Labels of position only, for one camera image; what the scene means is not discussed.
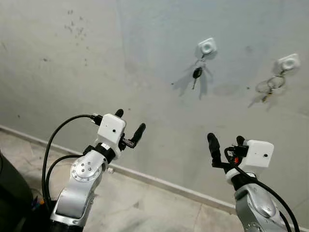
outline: key ring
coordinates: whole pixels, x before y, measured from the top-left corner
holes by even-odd
[[[281,78],[281,82],[279,82],[278,85],[276,85],[275,80],[278,78]],[[269,87],[269,89],[281,88],[282,86],[285,85],[285,76],[283,75],[283,73],[277,74],[271,77],[270,79],[268,79],[266,84]]]
[[[281,88],[285,85],[285,76],[284,71],[282,71],[280,74],[274,75],[273,77],[269,78],[266,81],[260,82],[256,87],[255,90],[259,93],[270,93],[272,90]]]

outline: baseboard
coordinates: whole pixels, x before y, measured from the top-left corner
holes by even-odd
[[[28,140],[32,143],[36,143],[36,144],[43,145],[43,146],[47,145],[47,141],[45,141],[45,140],[33,137],[33,136],[28,135],[26,133],[19,132],[17,130],[13,130],[13,129],[6,127],[6,126],[3,126],[3,125],[0,125],[0,130],[3,130],[5,132],[10,133],[14,136],[17,136],[19,138]],[[59,151],[59,152],[65,152],[65,153],[70,153],[70,154],[74,154],[74,155],[80,155],[81,154],[81,152],[77,152],[77,151],[56,145],[56,144],[52,144],[51,147],[54,150]],[[233,204],[230,204],[230,203],[227,203],[227,202],[224,202],[224,201],[220,201],[216,198],[202,194],[200,192],[196,192],[196,191],[193,191],[191,189],[184,188],[184,187],[179,186],[179,185],[175,185],[175,184],[170,183],[168,181],[165,181],[165,180],[162,180],[162,179],[159,179],[159,178],[147,175],[147,174],[143,174],[143,173],[134,171],[132,169],[122,167],[120,165],[109,164],[109,166],[111,168],[114,168],[114,170],[118,173],[121,173],[123,175],[137,179],[137,180],[142,181],[144,183],[151,184],[151,185],[159,187],[161,189],[165,189],[167,191],[170,191],[170,192],[179,194],[181,196],[184,196],[188,199],[209,205],[211,207],[218,208],[218,209],[226,211],[230,214],[236,214],[235,206]],[[300,228],[300,230],[302,232],[309,232],[309,229],[306,229],[306,228]]]

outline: key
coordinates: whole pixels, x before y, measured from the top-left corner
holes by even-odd
[[[193,87],[192,87],[192,89],[194,89],[194,88],[195,88],[195,84],[196,84],[196,82],[197,82],[197,80],[196,80],[196,79],[194,79],[194,82],[193,82]]]
[[[266,102],[266,100],[272,95],[272,90],[270,89],[269,92],[262,98],[262,102]]]
[[[202,67],[198,67],[194,70],[192,77],[194,78],[194,82],[193,82],[193,87],[192,89],[195,88],[195,84],[197,82],[197,79],[202,75],[203,72],[203,68]]]

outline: keychain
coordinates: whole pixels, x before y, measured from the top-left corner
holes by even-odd
[[[261,98],[262,102],[266,102],[266,100],[273,95],[273,90],[281,88],[282,86],[285,85],[285,76],[284,76],[284,71],[282,71],[280,74],[277,74],[271,78],[269,78],[266,81],[263,81],[259,83],[256,86],[256,91],[259,93],[264,94],[264,96]]]
[[[205,66],[205,58],[206,54],[204,54],[201,59],[198,59],[196,62],[195,62],[195,65],[197,65],[199,62],[202,62],[202,65],[198,65],[198,67],[193,71],[193,74],[192,74],[192,77],[194,78],[194,82],[193,82],[193,87],[192,89],[195,88],[195,84],[197,83],[197,79],[202,75],[203,73],[203,68]]]

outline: car key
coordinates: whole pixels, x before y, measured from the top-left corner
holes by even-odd
[[[195,88],[195,84],[197,82],[197,79],[202,75],[203,69],[202,67],[198,67],[194,70],[192,77],[194,78],[194,82],[193,82],[193,87],[192,89]]]

